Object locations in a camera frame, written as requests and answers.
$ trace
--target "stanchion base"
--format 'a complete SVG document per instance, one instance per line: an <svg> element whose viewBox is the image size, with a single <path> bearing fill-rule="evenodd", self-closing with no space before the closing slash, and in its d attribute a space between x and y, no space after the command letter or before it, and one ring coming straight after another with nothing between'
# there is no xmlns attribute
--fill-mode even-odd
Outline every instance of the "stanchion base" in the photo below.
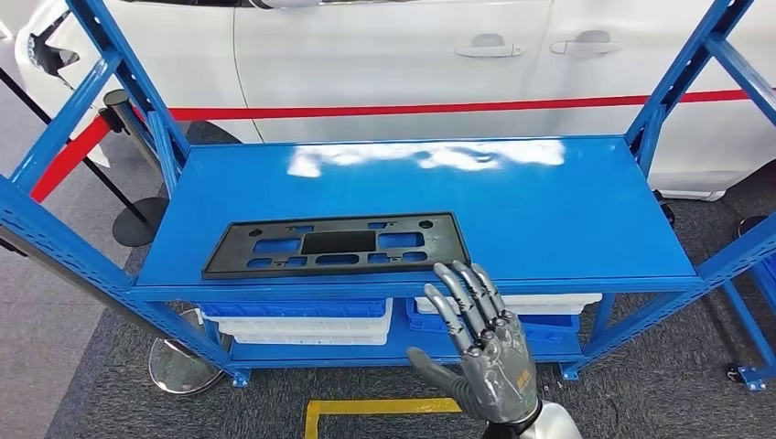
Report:
<svg viewBox="0 0 776 439"><path fill-rule="evenodd" d="M135 207L148 220L141 221L133 211L124 209L113 222L113 238L126 247L140 247L150 244L159 230L162 217L165 216L169 200L160 197L143 198L134 203Z"/></svg>
<svg viewBox="0 0 776 439"><path fill-rule="evenodd" d="M205 333L197 319L196 310L189 309L180 316L197 327L202 334ZM157 338L151 347L148 373L161 390L176 395L205 391L223 375L223 371L213 368L196 356L181 352L162 338Z"/></svg>

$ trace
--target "car door handle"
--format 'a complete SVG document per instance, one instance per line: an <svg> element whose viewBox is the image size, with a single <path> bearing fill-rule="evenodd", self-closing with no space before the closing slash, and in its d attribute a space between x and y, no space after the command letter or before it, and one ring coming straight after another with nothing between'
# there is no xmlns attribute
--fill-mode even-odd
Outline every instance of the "car door handle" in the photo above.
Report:
<svg viewBox="0 0 776 439"><path fill-rule="evenodd" d="M586 30L574 39L556 41L550 45L550 51L558 55L605 55L622 50L624 45L612 41L605 30Z"/></svg>
<svg viewBox="0 0 776 439"><path fill-rule="evenodd" d="M456 55L467 58L508 58L522 55L524 49L507 44L499 34L479 34L471 39L471 44L456 48Z"/></svg>
<svg viewBox="0 0 776 439"><path fill-rule="evenodd" d="M506 46L495 46L491 48L476 48L474 46L468 46L465 48L457 48L456 54L461 57L467 58L507 58L517 57L522 55L523 48L519 48L513 44Z"/></svg>

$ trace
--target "yellow floor marking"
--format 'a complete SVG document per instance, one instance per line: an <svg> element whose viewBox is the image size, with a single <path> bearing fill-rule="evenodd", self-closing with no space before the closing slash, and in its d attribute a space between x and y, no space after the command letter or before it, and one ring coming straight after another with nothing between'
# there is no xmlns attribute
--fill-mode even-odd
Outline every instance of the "yellow floor marking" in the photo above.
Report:
<svg viewBox="0 0 776 439"><path fill-rule="evenodd" d="M343 400L316 401L307 404L305 439L318 439L318 419L321 414L408 414L458 413L460 408L450 398L419 398L412 400Z"/></svg>

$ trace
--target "blue plastic crate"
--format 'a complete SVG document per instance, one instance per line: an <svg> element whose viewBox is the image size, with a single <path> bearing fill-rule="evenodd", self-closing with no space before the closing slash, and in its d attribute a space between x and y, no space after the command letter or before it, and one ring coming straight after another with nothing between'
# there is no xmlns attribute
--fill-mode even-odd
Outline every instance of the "blue plastic crate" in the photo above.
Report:
<svg viewBox="0 0 776 439"><path fill-rule="evenodd" d="M199 309L209 317L382 317L385 299L207 302Z"/></svg>
<svg viewBox="0 0 776 439"><path fill-rule="evenodd" d="M445 323L436 314L420 314L417 312L415 299L406 299L407 317L410 329L426 332L447 332ZM545 343L559 343L569 333L579 332L579 316L548 315L520 316L526 339Z"/></svg>

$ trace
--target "black pole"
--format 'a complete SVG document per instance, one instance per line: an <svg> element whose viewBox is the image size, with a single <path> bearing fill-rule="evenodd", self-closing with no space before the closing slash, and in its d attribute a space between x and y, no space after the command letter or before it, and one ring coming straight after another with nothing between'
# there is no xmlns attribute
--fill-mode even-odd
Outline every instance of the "black pole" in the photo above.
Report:
<svg viewBox="0 0 776 439"><path fill-rule="evenodd" d="M21 100L27 108L32 110L32 112L46 125L51 123L51 117L46 114L46 112L43 111L42 108L40 108L40 105L38 105L37 102L33 101L32 98L29 97L26 91L24 91L19 85L13 80L13 78L8 75L8 73L3 70L3 68L0 68L0 80L3 81L3 83L8 87L16 96ZM91 170L91 172L97 176L97 178L102 181L102 183L110 190L118 199L119 201L124 204L124 206L133 213L137 217L138 220L147 223L148 219L146 216L143 215L143 213L135 207L134 204L127 198L124 193L111 181L108 176L105 175L105 173L100 169L99 166L97 166L89 157L83 157L81 160L86 167Z"/></svg>

